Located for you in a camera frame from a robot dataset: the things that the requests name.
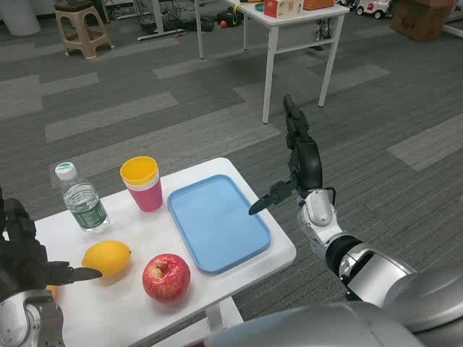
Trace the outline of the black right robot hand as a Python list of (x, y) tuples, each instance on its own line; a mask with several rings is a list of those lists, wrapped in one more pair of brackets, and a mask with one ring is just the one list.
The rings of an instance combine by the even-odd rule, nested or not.
[(249, 215), (283, 202), (294, 190), (306, 198), (309, 191), (323, 187), (320, 153), (315, 140), (309, 134), (310, 126), (306, 116), (290, 94), (284, 95), (283, 104), (286, 113), (286, 146), (291, 150), (288, 162), (289, 180), (273, 184), (269, 193), (250, 207)]

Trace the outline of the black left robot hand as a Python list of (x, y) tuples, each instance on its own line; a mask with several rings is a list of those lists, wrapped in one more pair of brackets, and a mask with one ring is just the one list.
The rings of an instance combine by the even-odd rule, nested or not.
[(46, 247), (36, 237), (35, 222), (15, 198), (1, 199), (1, 300), (23, 291), (64, 286), (100, 278), (98, 270), (50, 262)]

